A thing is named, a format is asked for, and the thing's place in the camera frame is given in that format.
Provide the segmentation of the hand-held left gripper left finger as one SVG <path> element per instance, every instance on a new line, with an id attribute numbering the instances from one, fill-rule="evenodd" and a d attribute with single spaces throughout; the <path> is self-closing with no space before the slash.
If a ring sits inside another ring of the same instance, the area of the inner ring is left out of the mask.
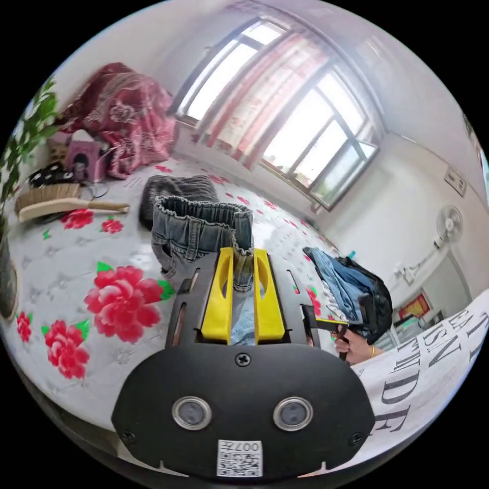
<path id="1" fill-rule="evenodd" d="M 231 342 L 233 259 L 234 251 L 231 247 L 220 249 L 201 325 L 201 334 L 206 341 Z"/>

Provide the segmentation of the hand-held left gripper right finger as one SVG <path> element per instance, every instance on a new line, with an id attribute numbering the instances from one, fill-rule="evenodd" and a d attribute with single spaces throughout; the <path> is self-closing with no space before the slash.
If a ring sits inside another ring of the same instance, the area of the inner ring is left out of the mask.
<path id="1" fill-rule="evenodd" d="M 253 280 L 255 342 L 280 342 L 285 335 L 284 321 L 273 268 L 264 249 L 254 249 Z"/>

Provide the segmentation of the person's right hand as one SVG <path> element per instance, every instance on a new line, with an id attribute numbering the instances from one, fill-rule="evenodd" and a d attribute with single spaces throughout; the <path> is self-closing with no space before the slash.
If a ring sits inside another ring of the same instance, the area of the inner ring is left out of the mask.
<path id="1" fill-rule="evenodd" d="M 373 358 L 374 348 L 360 335 L 346 330 L 343 337 L 332 333 L 337 354 L 345 354 L 345 359 L 352 365 Z"/>

